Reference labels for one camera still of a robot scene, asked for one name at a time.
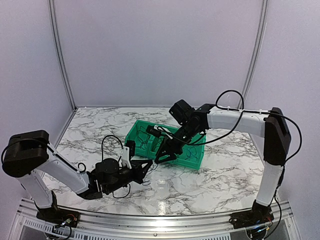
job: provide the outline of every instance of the white wall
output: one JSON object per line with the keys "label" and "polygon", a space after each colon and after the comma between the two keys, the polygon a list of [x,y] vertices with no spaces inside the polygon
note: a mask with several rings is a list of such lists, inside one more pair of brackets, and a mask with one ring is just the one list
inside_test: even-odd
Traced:
{"label": "white wall", "polygon": [[[0,151],[11,135],[44,129],[55,142],[71,114],[47,1],[0,1]],[[27,193],[0,169],[0,238]]]}
{"label": "white wall", "polygon": [[[320,2],[272,0],[246,108],[280,107],[303,135],[301,152],[286,165],[281,199],[289,199],[303,240],[320,235]],[[299,143],[290,125],[293,153]],[[263,144],[254,138],[259,150]]]}
{"label": "white wall", "polygon": [[78,106],[200,106],[243,89],[261,0],[55,2]]}

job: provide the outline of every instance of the black mount plate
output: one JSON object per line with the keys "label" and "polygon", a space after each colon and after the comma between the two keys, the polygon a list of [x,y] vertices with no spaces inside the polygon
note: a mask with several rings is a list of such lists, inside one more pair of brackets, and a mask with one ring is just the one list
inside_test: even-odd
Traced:
{"label": "black mount plate", "polygon": [[[248,228],[254,226],[255,223],[251,221],[252,211],[239,211],[231,214],[230,223],[233,225],[234,229]],[[258,224],[264,224],[269,222],[269,219],[273,221],[275,219],[273,213],[270,211],[265,218]]]}
{"label": "black mount plate", "polygon": [[[67,210],[67,209],[63,209],[63,208],[59,208],[59,212],[61,213],[61,216],[64,216],[63,217],[63,221],[67,220],[68,218],[70,218],[69,215],[73,215],[76,220],[75,221],[72,221],[71,224],[69,225],[70,227],[72,228],[76,228],[77,225],[78,225],[78,221],[79,221],[79,216],[80,216],[80,213],[78,211],[72,211],[72,210]],[[63,221],[62,220],[58,220],[58,219],[50,219],[50,218],[47,218],[47,217],[43,217],[43,215],[41,215],[39,212],[36,214],[36,218],[37,219],[40,219],[40,220],[44,220],[46,222],[50,222],[50,223],[53,223],[53,224],[57,224],[57,225],[60,225]]]}

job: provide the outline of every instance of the black cable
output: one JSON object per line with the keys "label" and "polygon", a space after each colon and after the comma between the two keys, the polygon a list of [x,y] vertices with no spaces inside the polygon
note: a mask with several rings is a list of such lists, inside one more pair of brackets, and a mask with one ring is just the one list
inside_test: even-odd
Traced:
{"label": "black cable", "polygon": [[78,169],[80,169],[80,168],[79,168],[80,165],[82,165],[82,166],[84,167],[84,169],[83,169],[82,171],[80,171],[80,173],[82,174],[82,173],[84,173],[84,172],[87,170],[87,166],[86,166],[83,162],[79,162],[79,163],[78,163]]}
{"label": "black cable", "polygon": [[105,141],[106,138],[110,138],[110,137],[113,137],[113,138],[117,139],[118,142],[119,142],[120,145],[121,145],[121,149],[124,148],[124,145],[122,144],[120,138],[118,138],[117,136],[112,135],[112,134],[105,136],[105,137],[102,139],[102,142],[101,142],[101,158],[102,158],[101,162],[104,160],[104,141]]}
{"label": "black cable", "polygon": [[46,143],[44,143],[43,141],[40,141],[40,140],[37,140],[37,139],[33,139],[33,138],[25,138],[25,139],[20,139],[16,142],[13,142],[11,144],[9,144],[8,146],[6,146],[2,153],[1,153],[1,163],[4,163],[4,155],[5,155],[5,152],[8,150],[8,148],[10,148],[11,146],[15,145],[15,144],[18,144],[18,143],[21,143],[21,142],[24,142],[24,141],[34,141],[34,142],[37,142],[39,143],[40,145],[42,145],[43,147],[44,146],[47,146]]}
{"label": "black cable", "polygon": [[[236,93],[236,94],[238,94],[238,95],[240,96],[240,98],[241,98],[241,105],[242,105],[242,106],[241,106],[241,109],[242,109],[242,110],[245,109],[245,100],[244,100],[244,97],[242,96],[242,94],[241,94],[239,91],[233,90],[233,89],[231,89],[231,90],[226,90],[226,91],[224,91],[223,93],[221,93],[221,94],[218,96],[218,98],[217,98],[216,101],[215,101],[215,106],[216,106],[218,109],[222,109],[222,110],[227,110],[227,109],[228,109],[228,108],[224,108],[224,107],[218,106],[218,101],[219,101],[220,98],[221,98],[223,95],[225,95],[226,93]],[[237,109],[237,108],[229,108],[229,110],[237,111],[237,110],[239,110],[239,109]],[[205,144],[211,144],[211,143],[213,143],[213,142],[216,142],[216,141],[218,141],[218,140],[220,140],[220,139],[223,139],[223,138],[225,138],[226,136],[230,135],[230,134],[237,128],[237,126],[238,126],[238,124],[240,123],[240,120],[241,120],[243,114],[244,114],[244,111],[241,111],[238,120],[236,121],[235,125],[233,126],[233,128],[232,128],[228,133],[226,133],[226,134],[224,134],[224,135],[222,135],[222,136],[220,136],[220,137],[217,137],[217,138],[215,138],[215,139],[213,139],[213,140],[210,140],[210,141],[207,141],[207,142],[202,142],[202,143],[188,143],[188,142],[186,142],[186,141],[182,141],[181,139],[177,138],[177,137],[174,136],[171,132],[167,132],[167,131],[166,131],[163,127],[161,127],[161,126],[158,126],[158,129],[161,128],[163,132],[169,134],[172,138],[174,138],[174,139],[176,139],[176,140],[178,140],[178,141],[180,141],[180,142],[182,142],[182,143],[184,143],[184,144],[186,144],[186,145],[189,145],[189,146],[201,146],[201,145],[205,145]]]}
{"label": "black cable", "polygon": [[150,184],[151,184],[151,182],[150,182],[150,180],[148,180],[148,181],[144,181],[142,183],[142,186],[149,186]]}
{"label": "black cable", "polygon": [[115,199],[124,199],[125,197],[127,197],[129,195],[130,191],[131,191],[131,185],[130,184],[128,184],[128,185],[129,185],[129,191],[125,196],[118,197],[118,196],[114,195],[114,192],[112,192],[112,197],[114,197]]}
{"label": "black cable", "polygon": [[54,238],[53,237],[49,237],[49,236],[47,236],[47,234],[45,232],[44,232],[44,235],[50,240],[68,240],[72,235],[72,228],[69,225],[66,225],[66,226],[70,228],[70,232],[69,232],[69,235],[67,237],[65,237],[65,238],[61,239],[60,236],[59,237],[55,236]]}
{"label": "black cable", "polygon": [[[221,98],[221,96],[222,96],[223,94],[228,93],[228,92],[237,93],[237,94],[241,97],[242,109],[238,109],[238,108],[226,108],[226,107],[220,107],[220,106],[218,106],[218,100]],[[297,131],[298,131],[298,133],[299,133],[299,138],[300,138],[299,146],[298,146],[297,150],[296,150],[291,156],[289,156],[289,157],[285,160],[285,162],[289,161],[291,158],[293,158],[295,155],[297,155],[298,152],[301,150],[302,143],[303,143],[302,132],[301,132],[298,124],[297,124],[295,121],[293,121],[291,118],[289,118],[289,117],[287,117],[287,116],[284,116],[284,115],[281,115],[281,114],[276,113],[276,112],[271,112],[271,111],[267,111],[267,112],[263,112],[263,111],[262,111],[262,112],[260,112],[260,111],[255,111],[255,110],[243,110],[244,107],[245,107],[244,102],[243,102],[243,101],[244,101],[243,99],[244,99],[244,98],[243,98],[242,94],[241,94],[240,92],[238,92],[237,90],[227,90],[227,91],[224,91],[222,94],[220,94],[220,96],[219,96],[219,97],[217,98],[217,100],[215,101],[215,105],[216,105],[217,108],[219,108],[219,109],[221,109],[221,110],[230,110],[230,111],[237,111],[237,112],[240,112],[240,111],[241,111],[241,113],[240,113],[240,116],[239,116],[236,124],[234,125],[234,127],[233,127],[227,134],[225,134],[225,135],[223,135],[223,136],[220,136],[220,137],[218,137],[218,138],[216,138],[216,139],[213,139],[213,140],[211,140],[211,141],[203,142],[203,143],[197,143],[197,144],[192,144],[192,143],[188,143],[188,142],[185,142],[185,141],[177,138],[176,136],[174,136],[174,134],[172,134],[171,132],[167,132],[167,131],[166,131],[165,129],[163,129],[161,126],[159,126],[158,129],[162,129],[163,132],[165,132],[166,134],[170,135],[172,138],[174,138],[174,139],[176,139],[176,140],[178,140],[178,141],[180,141],[180,142],[182,142],[182,143],[184,143],[184,144],[186,144],[186,145],[189,145],[189,146],[199,146],[199,145],[205,145],[205,144],[213,143],[213,142],[215,142],[215,141],[217,141],[217,140],[220,140],[220,139],[228,136],[229,134],[231,134],[231,133],[234,131],[234,129],[236,129],[236,127],[238,126],[238,124],[239,124],[239,122],[240,122],[240,120],[241,120],[241,117],[242,117],[243,113],[264,114],[264,115],[271,115],[271,116],[274,115],[274,116],[281,117],[281,118],[286,119],[286,120],[288,120],[289,122],[291,122],[291,123],[296,127],[296,129],[297,129]]]}
{"label": "black cable", "polygon": [[157,169],[157,167],[158,167],[158,165],[159,165],[159,164],[157,164],[154,168],[152,168],[152,170],[151,170],[151,171],[156,170],[156,169]]}
{"label": "black cable", "polygon": [[264,239],[269,238],[269,237],[271,236],[271,234],[273,234],[273,233],[276,231],[277,227],[279,226],[279,224],[280,224],[280,222],[281,222],[281,218],[282,218],[282,209],[281,209],[281,206],[280,206],[279,201],[277,200],[276,194],[274,195],[274,200],[275,200],[276,204],[278,204],[278,207],[279,207],[279,210],[280,210],[280,217],[279,217],[279,221],[278,221],[278,223],[276,224],[276,226],[274,227],[274,229],[270,232],[270,234],[269,234],[268,236],[266,236]]}

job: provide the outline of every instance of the wire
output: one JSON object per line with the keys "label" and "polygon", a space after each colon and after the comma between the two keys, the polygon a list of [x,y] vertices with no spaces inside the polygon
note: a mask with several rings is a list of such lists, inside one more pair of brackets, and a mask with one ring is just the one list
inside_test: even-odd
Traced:
{"label": "wire", "polygon": [[73,214],[71,214],[71,213],[69,213],[69,214],[67,214],[67,215],[65,215],[65,216],[72,216],[72,217],[73,217],[73,221],[76,221],[76,220],[77,220],[77,218],[75,217],[75,215],[73,215]]}
{"label": "wire", "polygon": [[152,171],[154,171],[154,170],[156,170],[157,169],[157,167],[158,167],[158,163],[156,164],[156,166],[154,166],[154,162],[152,161],[152,168],[149,168],[149,170],[147,171],[147,173],[149,173],[149,172],[152,172]]}
{"label": "wire", "polygon": [[78,169],[80,169],[80,168],[79,168],[80,165],[82,165],[82,166],[84,167],[84,169],[83,169],[82,171],[80,171],[80,173],[82,174],[82,173],[84,173],[84,172],[87,170],[87,167],[86,167],[86,165],[85,165],[83,162],[79,162],[79,163],[78,163]]}
{"label": "wire", "polygon": [[274,222],[271,220],[271,218],[270,218],[270,217],[267,217],[267,219],[268,219],[268,220],[269,220],[269,222],[270,222],[269,228],[271,228],[271,227],[272,227],[272,225],[274,224]]}
{"label": "wire", "polygon": [[16,141],[16,142],[13,142],[13,143],[9,144],[8,146],[6,146],[6,147],[3,149],[2,153],[1,153],[1,163],[4,163],[4,155],[5,155],[5,152],[8,150],[8,148],[10,148],[11,146],[13,146],[13,145],[15,145],[15,144],[24,142],[24,141],[34,141],[34,142],[39,143],[40,145],[43,145],[43,147],[44,147],[44,146],[47,146],[46,143],[44,143],[44,142],[42,142],[42,141],[40,141],[40,140],[37,140],[37,139],[33,139],[33,138],[20,139],[20,140],[18,140],[18,141]]}
{"label": "wire", "polygon": [[[146,130],[143,126],[140,126],[139,130],[136,131],[136,136],[137,136],[138,140],[141,142],[141,145],[140,145],[140,147],[138,147],[138,148],[141,148],[141,149],[142,149],[142,148],[143,148],[143,145],[145,145],[145,144],[148,143],[151,135],[150,135],[149,133],[147,133],[147,132],[144,132],[144,131],[141,130],[141,129]],[[140,133],[140,132],[147,135],[146,140],[143,140],[143,139],[139,136],[139,133]],[[199,135],[200,135],[200,137],[199,137],[197,140],[195,140],[192,144],[195,144],[195,143],[199,142],[201,139],[203,139],[203,138],[206,136],[206,133],[204,132],[203,134],[199,134]],[[162,138],[159,137],[159,138],[157,139],[157,142],[156,142],[155,144],[152,143],[152,145],[153,145],[153,147],[151,148],[151,151],[152,151],[152,152],[156,152],[156,151],[159,149],[160,144],[161,144],[161,141],[163,140],[163,137],[162,137]],[[191,158],[191,157],[196,158],[196,159],[198,158],[198,157],[196,156],[196,155],[197,155],[197,149],[196,149],[195,147],[190,147],[190,148],[187,149],[187,151],[189,152],[189,155],[188,155],[188,154],[186,155],[188,159]]]}
{"label": "wire", "polygon": [[107,135],[107,136],[105,136],[103,139],[102,139],[102,142],[101,142],[101,158],[102,158],[102,160],[101,160],[101,162],[104,160],[104,141],[105,141],[105,139],[106,138],[110,138],[110,137],[113,137],[113,138],[115,138],[115,139],[117,139],[118,140],[118,142],[120,143],[120,145],[121,145],[121,149],[123,149],[124,148],[124,145],[122,144],[122,142],[121,142],[121,140],[120,140],[120,138],[118,138],[117,136],[115,136],[115,135]]}
{"label": "wire", "polygon": [[[238,109],[238,108],[226,108],[226,107],[221,107],[221,106],[218,106],[218,100],[222,97],[222,95],[224,95],[225,93],[228,93],[228,92],[234,92],[234,93],[237,93],[240,98],[241,98],[241,102],[242,102],[242,108],[241,109]],[[269,115],[269,116],[278,116],[278,117],[281,117],[283,119],[286,119],[288,120],[289,122],[291,122],[297,129],[298,131],[298,134],[299,134],[299,138],[300,138],[300,142],[299,142],[299,146],[297,148],[297,150],[291,155],[289,156],[286,160],[285,160],[285,163],[288,162],[291,158],[293,158],[295,155],[298,154],[298,152],[301,150],[301,147],[302,147],[302,143],[303,143],[303,138],[302,138],[302,132],[300,130],[300,127],[298,126],[298,124],[293,121],[291,118],[287,117],[287,116],[284,116],[284,115],[281,115],[279,113],[276,113],[276,112],[271,112],[271,111],[266,111],[266,112],[260,112],[260,111],[255,111],[255,110],[244,110],[244,107],[245,107],[245,104],[243,102],[243,96],[240,92],[238,92],[237,90],[227,90],[227,91],[224,91],[222,94],[220,94],[220,96],[217,98],[217,100],[215,101],[215,106],[221,110],[230,110],[230,111],[237,111],[237,112],[240,112],[240,116],[237,120],[237,122],[235,123],[235,125],[233,126],[233,128],[228,132],[226,133],[225,135],[223,136],[220,136],[218,138],[215,138],[213,140],[210,140],[210,141],[207,141],[207,142],[203,142],[203,143],[197,143],[197,144],[193,144],[193,143],[189,143],[189,142],[185,142],[179,138],[177,138],[176,136],[174,136],[174,134],[172,134],[171,132],[167,132],[163,127],[161,126],[158,126],[158,129],[161,129],[163,132],[165,132],[166,134],[170,135],[172,138],[180,141],[181,143],[184,143],[186,145],[189,145],[189,146],[199,146],[199,145],[205,145],[205,144],[210,144],[210,143],[213,143],[213,142],[216,142],[226,136],[228,136],[229,134],[231,134],[235,129],[236,127],[238,126],[241,118],[242,118],[242,115],[243,113],[251,113],[251,114],[264,114],[264,115]]]}
{"label": "wire", "polygon": [[279,224],[280,224],[280,222],[281,222],[281,218],[282,218],[282,209],[281,209],[281,206],[280,206],[279,201],[277,200],[276,193],[277,193],[277,191],[276,191],[276,192],[275,192],[275,194],[274,194],[274,200],[275,200],[276,204],[278,204],[278,207],[279,207],[279,210],[280,210],[280,217],[279,217],[279,221],[278,221],[278,223],[276,224],[276,226],[274,227],[274,229],[270,232],[270,234],[269,234],[268,236],[266,236],[264,239],[269,238],[269,237],[271,236],[271,234],[273,234],[273,233],[276,231],[277,227],[279,226]]}
{"label": "wire", "polygon": [[112,197],[114,197],[115,199],[124,199],[125,197],[127,197],[129,195],[130,191],[131,191],[131,185],[130,184],[128,184],[128,185],[129,185],[129,191],[125,196],[118,197],[118,196],[114,195],[114,192],[112,192]]}
{"label": "wire", "polygon": [[195,159],[198,159],[198,156],[197,156],[197,149],[195,146],[192,146],[192,147],[187,147],[186,150],[188,151],[187,154],[186,154],[186,157],[189,159],[191,157],[195,158]]}
{"label": "wire", "polygon": [[[146,139],[143,140],[141,138],[141,136],[139,136],[139,133],[145,134],[146,135]],[[147,133],[147,130],[143,126],[140,126],[139,130],[138,130],[138,127],[137,127],[136,138],[140,141],[140,146],[137,146],[137,148],[145,150],[146,149],[146,145],[148,144],[148,141],[150,140],[150,137],[151,137],[151,135]]]}
{"label": "wire", "polygon": [[[227,110],[227,109],[228,109],[228,108],[221,107],[221,106],[218,105],[218,101],[219,101],[220,98],[221,98],[223,95],[225,95],[226,93],[236,93],[236,94],[238,94],[238,95],[240,96],[240,98],[241,98],[241,113],[240,113],[240,116],[239,116],[238,120],[236,121],[235,125],[233,126],[233,128],[232,128],[228,133],[226,133],[225,135],[222,135],[222,136],[220,136],[220,137],[217,137],[217,138],[215,138],[215,139],[213,139],[213,140],[210,140],[210,141],[207,141],[207,142],[202,142],[202,143],[189,143],[189,142],[182,141],[181,139],[177,138],[177,137],[174,136],[171,132],[167,132],[167,131],[166,131],[163,127],[161,127],[161,126],[158,126],[158,129],[161,128],[163,132],[167,133],[167,134],[170,135],[172,138],[174,138],[174,139],[176,139],[176,140],[178,140],[178,141],[180,141],[180,142],[182,142],[182,143],[184,143],[184,144],[186,144],[186,145],[189,145],[189,146],[200,146],[200,145],[205,145],[205,144],[211,144],[211,143],[213,143],[213,142],[216,142],[216,141],[218,141],[218,140],[220,140],[220,139],[225,138],[226,136],[230,135],[230,134],[237,128],[237,126],[238,126],[238,124],[240,123],[240,120],[241,120],[241,118],[242,118],[242,116],[243,116],[243,114],[244,114],[244,111],[243,111],[243,110],[245,109],[245,100],[244,100],[244,97],[242,96],[242,94],[241,94],[239,91],[233,90],[233,89],[231,89],[231,90],[226,90],[226,91],[224,91],[223,93],[221,93],[221,94],[218,96],[218,98],[217,98],[216,101],[215,101],[215,106],[216,106],[218,109],[222,109],[222,110]],[[229,108],[229,110],[239,111],[239,109],[237,109],[237,108]]]}
{"label": "wire", "polygon": [[148,180],[148,181],[144,181],[142,183],[142,186],[149,186],[150,184],[151,184],[151,182],[150,182],[150,180]]}
{"label": "wire", "polygon": [[47,234],[46,234],[46,232],[45,231],[43,231],[43,233],[44,233],[44,235],[45,235],[45,237],[46,237],[46,239],[49,239],[49,240],[68,240],[70,237],[71,237],[71,235],[72,235],[72,228],[71,228],[71,226],[69,226],[69,225],[66,225],[67,227],[69,227],[70,228],[70,232],[69,232],[69,235],[67,236],[67,237],[65,237],[65,238],[60,238],[60,236],[59,237],[52,237],[52,236],[47,236]]}

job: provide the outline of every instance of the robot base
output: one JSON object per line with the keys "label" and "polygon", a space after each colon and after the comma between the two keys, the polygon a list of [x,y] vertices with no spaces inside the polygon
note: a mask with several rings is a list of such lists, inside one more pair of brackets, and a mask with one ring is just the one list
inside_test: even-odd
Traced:
{"label": "robot base", "polygon": [[80,216],[80,213],[78,211],[66,210],[66,209],[62,209],[62,208],[58,208],[58,211],[59,211],[59,214],[61,216],[60,220],[59,219],[53,219],[51,217],[46,217],[43,214],[41,214],[40,212],[38,212],[36,214],[36,218],[40,219],[40,220],[43,220],[43,221],[46,221],[46,222],[50,222],[50,223],[53,223],[53,224],[60,225],[65,220],[74,217],[75,220],[73,220],[69,224],[69,226],[72,227],[72,228],[76,228],[77,227],[78,221],[79,221],[79,216]]}
{"label": "robot base", "polygon": [[270,220],[273,221],[275,219],[271,208],[262,218],[259,217],[259,219],[257,219],[253,216],[254,214],[255,213],[252,210],[234,212],[231,214],[229,222],[233,225],[234,229],[240,229],[268,223]]}

